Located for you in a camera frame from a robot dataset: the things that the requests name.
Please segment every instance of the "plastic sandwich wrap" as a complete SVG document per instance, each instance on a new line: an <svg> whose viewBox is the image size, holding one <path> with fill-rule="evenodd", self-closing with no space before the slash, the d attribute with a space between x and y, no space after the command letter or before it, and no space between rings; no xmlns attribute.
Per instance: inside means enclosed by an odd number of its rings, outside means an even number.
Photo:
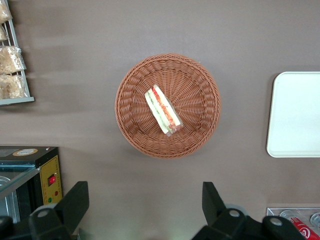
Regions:
<svg viewBox="0 0 320 240"><path fill-rule="evenodd" d="M21 49L16 46L0 46L0 74L12 74L26 69Z"/></svg>
<svg viewBox="0 0 320 240"><path fill-rule="evenodd" d="M12 19L10 10L4 0L0 0L0 24Z"/></svg>
<svg viewBox="0 0 320 240"><path fill-rule="evenodd" d="M174 106L157 85L150 88L144 97L164 134L171 136L183 128L184 124Z"/></svg>
<svg viewBox="0 0 320 240"><path fill-rule="evenodd" d="M0 99L27 97L26 88L20 75L0 75Z"/></svg>

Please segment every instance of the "gray countertop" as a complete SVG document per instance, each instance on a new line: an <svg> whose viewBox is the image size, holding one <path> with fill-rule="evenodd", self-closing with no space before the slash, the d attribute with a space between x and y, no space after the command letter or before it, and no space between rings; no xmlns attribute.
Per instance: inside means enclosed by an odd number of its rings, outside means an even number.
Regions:
<svg viewBox="0 0 320 240"><path fill-rule="evenodd" d="M272 158L266 143L274 78L320 70L320 1L9 5L35 102L0 108L0 144L60 147L64 191L89 184L89 239L191 239L206 223L203 181L258 221L267 207L319 207L319 158ZM137 151L114 112L126 73L161 53L200 62L221 94L215 133L180 159Z"/></svg>

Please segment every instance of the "round sticker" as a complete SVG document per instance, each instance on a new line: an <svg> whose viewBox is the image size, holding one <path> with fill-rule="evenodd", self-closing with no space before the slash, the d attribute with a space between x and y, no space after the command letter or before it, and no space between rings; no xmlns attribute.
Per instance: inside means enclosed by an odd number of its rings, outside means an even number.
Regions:
<svg viewBox="0 0 320 240"><path fill-rule="evenodd" d="M12 155L16 157L21 157L21 156L35 154L36 152L38 152L38 149L30 148L30 149L23 149L23 150L16 151Z"/></svg>

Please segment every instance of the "toaster oven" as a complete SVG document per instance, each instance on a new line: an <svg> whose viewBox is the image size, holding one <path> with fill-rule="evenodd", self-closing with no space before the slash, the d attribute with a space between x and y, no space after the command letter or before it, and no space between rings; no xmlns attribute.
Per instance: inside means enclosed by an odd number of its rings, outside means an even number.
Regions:
<svg viewBox="0 0 320 240"><path fill-rule="evenodd" d="M0 146L0 216L17 223L62 196L57 147Z"/></svg>

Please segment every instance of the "wire rack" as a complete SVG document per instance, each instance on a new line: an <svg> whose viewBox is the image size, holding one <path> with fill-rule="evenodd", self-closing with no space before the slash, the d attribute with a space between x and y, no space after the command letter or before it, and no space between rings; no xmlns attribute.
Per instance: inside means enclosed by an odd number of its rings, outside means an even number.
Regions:
<svg viewBox="0 0 320 240"><path fill-rule="evenodd" d="M17 41L17 36L15 32L15 27L12 19L9 21L6 21L5 23L2 24L8 39L4 40L1 42L2 46L16 46L19 47L18 41ZM27 83L27 78L26 78L26 73L24 70L18 71L12 75L20 75L22 77L22 82L25 87L25 93L27 97L19 97L19 98L8 98L8 99L0 99L0 106L2 105L10 105L10 104L17 104L17 103L25 103L25 102L33 102L35 100L34 97L30 96L29 88L28 88L28 83Z"/></svg>

